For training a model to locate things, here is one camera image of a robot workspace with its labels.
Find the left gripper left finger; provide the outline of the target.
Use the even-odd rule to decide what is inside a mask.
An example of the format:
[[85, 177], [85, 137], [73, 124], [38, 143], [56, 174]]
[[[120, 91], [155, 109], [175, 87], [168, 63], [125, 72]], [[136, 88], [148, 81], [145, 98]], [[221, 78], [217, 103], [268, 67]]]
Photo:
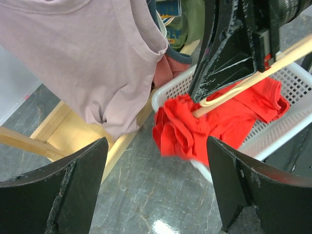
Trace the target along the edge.
[[100, 138], [0, 184], [2, 234], [87, 234], [108, 155]]

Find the white tank top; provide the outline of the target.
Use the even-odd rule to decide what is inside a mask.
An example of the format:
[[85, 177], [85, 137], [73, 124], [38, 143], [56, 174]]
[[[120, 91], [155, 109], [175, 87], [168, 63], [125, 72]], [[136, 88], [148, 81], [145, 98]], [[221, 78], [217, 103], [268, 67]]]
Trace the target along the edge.
[[166, 26], [163, 23], [162, 18], [158, 12], [156, 13], [156, 18], [157, 18], [157, 22], [159, 25], [159, 29], [160, 29], [162, 35], [164, 36], [164, 38], [166, 39], [167, 38], [167, 29], [166, 29]]

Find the wooden clothes rack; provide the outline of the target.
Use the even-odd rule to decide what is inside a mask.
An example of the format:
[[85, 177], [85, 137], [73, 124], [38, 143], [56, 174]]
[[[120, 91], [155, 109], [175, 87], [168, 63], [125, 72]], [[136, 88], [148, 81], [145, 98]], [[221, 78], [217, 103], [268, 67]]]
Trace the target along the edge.
[[40, 141], [45, 148], [54, 147], [52, 158], [24, 151], [19, 145], [0, 145], [0, 179], [40, 168], [70, 155], [93, 141], [105, 137], [109, 144], [103, 178], [122, 183], [124, 180], [153, 171], [153, 163], [161, 163], [153, 143], [151, 101], [140, 111], [137, 122], [140, 130], [114, 140], [100, 126], [86, 124], [77, 114], [41, 85], [3, 124], [18, 137]]

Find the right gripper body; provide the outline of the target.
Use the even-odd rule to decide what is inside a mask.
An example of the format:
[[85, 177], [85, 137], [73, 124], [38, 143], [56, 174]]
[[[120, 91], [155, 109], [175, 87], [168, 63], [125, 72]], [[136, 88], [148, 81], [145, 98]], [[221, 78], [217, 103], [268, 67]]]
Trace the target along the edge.
[[244, 63], [250, 72], [264, 72], [277, 61], [279, 30], [288, 22], [286, 0], [243, 0], [244, 25], [247, 26], [251, 57]]

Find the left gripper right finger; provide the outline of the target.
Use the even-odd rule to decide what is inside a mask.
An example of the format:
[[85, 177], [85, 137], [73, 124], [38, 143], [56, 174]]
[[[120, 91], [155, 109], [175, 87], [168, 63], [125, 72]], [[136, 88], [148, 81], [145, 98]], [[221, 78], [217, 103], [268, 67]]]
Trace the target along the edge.
[[251, 206], [266, 234], [312, 232], [311, 178], [272, 167], [213, 136], [207, 152], [223, 232]]

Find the rust red tank top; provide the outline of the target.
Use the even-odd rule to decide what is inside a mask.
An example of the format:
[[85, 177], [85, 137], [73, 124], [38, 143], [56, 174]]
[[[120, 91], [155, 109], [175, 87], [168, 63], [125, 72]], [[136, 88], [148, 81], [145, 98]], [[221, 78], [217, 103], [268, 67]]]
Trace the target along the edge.
[[169, 44], [166, 53], [156, 65], [152, 89], [159, 88], [190, 68], [190, 55], [175, 51]]

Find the mauve pink tank top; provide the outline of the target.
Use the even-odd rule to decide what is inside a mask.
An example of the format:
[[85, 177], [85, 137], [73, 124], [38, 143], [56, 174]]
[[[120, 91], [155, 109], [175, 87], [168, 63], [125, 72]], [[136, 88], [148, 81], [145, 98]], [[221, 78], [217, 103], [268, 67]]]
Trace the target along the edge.
[[138, 129], [168, 47], [144, 0], [3, 0], [0, 43], [113, 138]]

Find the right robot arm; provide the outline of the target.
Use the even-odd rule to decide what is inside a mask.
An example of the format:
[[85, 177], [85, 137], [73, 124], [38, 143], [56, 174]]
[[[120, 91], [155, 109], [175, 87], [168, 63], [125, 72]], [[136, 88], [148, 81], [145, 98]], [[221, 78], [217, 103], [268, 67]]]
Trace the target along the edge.
[[310, 0], [207, 0], [204, 37], [189, 95], [199, 103], [210, 94], [264, 72], [280, 50], [279, 30]]

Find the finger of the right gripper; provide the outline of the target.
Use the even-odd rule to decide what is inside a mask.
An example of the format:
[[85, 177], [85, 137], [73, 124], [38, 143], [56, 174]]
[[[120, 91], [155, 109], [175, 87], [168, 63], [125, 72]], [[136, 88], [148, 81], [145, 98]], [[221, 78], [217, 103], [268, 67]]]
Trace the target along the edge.
[[199, 103], [257, 71], [251, 0], [206, 0], [204, 37], [189, 95]]

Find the green printed tank top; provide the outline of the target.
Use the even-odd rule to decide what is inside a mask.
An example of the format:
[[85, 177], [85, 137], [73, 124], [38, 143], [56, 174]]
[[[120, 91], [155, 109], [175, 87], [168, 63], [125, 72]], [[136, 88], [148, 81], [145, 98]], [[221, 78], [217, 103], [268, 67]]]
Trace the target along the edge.
[[203, 0], [157, 0], [156, 11], [167, 30], [170, 46], [179, 51], [203, 39], [205, 3]]

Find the beige wooden hanger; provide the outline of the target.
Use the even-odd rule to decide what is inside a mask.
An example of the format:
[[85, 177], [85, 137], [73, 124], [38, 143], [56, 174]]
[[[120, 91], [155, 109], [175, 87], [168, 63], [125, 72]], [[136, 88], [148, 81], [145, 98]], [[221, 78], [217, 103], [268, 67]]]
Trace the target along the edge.
[[209, 111], [215, 109], [226, 101], [237, 96], [241, 92], [250, 88], [251, 86], [262, 81], [264, 78], [269, 77], [273, 73], [282, 69], [283, 67], [291, 64], [292, 62], [302, 58], [303, 56], [312, 52], [312, 36], [308, 35], [304, 39], [300, 40], [286, 51], [277, 56], [277, 61], [264, 72], [256, 72], [254, 75], [244, 79], [239, 82], [235, 87], [230, 89], [228, 92], [224, 93], [222, 96], [212, 100], [207, 101], [206, 99], [202, 100], [199, 104], [201, 108], [192, 112], [192, 115], [196, 118], [203, 116]]

